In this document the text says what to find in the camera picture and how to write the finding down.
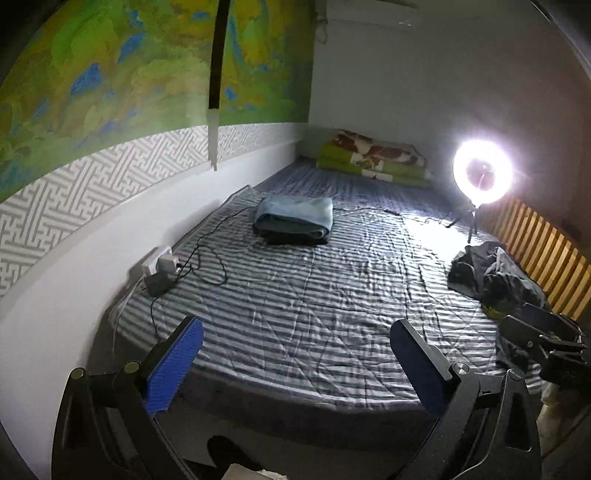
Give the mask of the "white power strip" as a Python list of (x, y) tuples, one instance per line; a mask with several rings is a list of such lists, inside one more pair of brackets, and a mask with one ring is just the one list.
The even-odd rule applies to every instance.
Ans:
[(157, 274), (176, 275), (178, 262), (178, 257), (172, 252), (170, 246), (156, 247), (141, 263), (142, 279)]

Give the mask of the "black power adapter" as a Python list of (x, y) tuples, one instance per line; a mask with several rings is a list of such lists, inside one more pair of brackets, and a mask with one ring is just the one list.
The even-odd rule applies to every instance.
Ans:
[(158, 271), (153, 275), (143, 278), (145, 288), (150, 297), (156, 298), (164, 295), (177, 283), (177, 275)]

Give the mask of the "green landscape wall painting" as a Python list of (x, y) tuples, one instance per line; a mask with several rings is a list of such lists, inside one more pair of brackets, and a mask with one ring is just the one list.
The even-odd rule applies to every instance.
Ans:
[[(1, 83), (1, 194), (58, 167), (155, 133), (204, 125), (214, 1), (68, 1)], [(304, 123), (315, 5), (233, 1), (221, 123)]]

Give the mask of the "wooden slatted railing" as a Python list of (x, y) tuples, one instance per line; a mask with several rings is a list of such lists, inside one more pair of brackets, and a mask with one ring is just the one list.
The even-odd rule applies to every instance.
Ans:
[(505, 244), (553, 312), (590, 318), (590, 258), (563, 230), (515, 195), (482, 208), (479, 224)]

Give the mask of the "white wall air conditioner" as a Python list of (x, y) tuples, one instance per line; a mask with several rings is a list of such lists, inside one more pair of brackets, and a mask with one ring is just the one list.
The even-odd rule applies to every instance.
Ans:
[(328, 1), (327, 18), (403, 30), (418, 27), (423, 21), (417, 7), (390, 1)]

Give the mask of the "stacked green floral blankets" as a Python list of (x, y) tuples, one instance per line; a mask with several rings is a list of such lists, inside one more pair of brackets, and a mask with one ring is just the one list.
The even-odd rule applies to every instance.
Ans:
[(411, 144), (383, 142), (339, 130), (318, 153), (317, 167), (411, 187), (434, 180), (428, 160)]

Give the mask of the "black clothes pile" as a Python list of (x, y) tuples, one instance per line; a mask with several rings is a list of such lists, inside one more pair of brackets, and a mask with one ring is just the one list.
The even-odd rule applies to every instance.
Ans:
[(525, 303), (550, 309), (543, 290), (496, 241), (466, 246), (453, 259), (447, 282), (449, 289), (478, 300), (496, 323)]

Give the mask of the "light blue denim jeans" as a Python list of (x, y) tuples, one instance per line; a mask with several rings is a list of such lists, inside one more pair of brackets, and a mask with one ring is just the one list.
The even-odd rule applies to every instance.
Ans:
[(256, 207), (252, 228), (276, 244), (324, 245), (333, 224), (332, 198), (267, 195)]

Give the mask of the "striped blue white quilt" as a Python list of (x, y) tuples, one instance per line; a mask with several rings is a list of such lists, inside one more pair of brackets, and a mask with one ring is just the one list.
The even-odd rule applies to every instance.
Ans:
[[(270, 245), (253, 231), (267, 195), (332, 198), (329, 243)], [(232, 194), (175, 246), (183, 270), (159, 298), (136, 286), (109, 322), (118, 344), (143, 351), (192, 315), (204, 347), (190, 386), (235, 387), (337, 411), (414, 408), (419, 401), (390, 347), (406, 320), (451, 362), (475, 373), (506, 370), (497, 327), (480, 303), (448, 288), (467, 235), (446, 228), (447, 199), (320, 170), (298, 161)]]

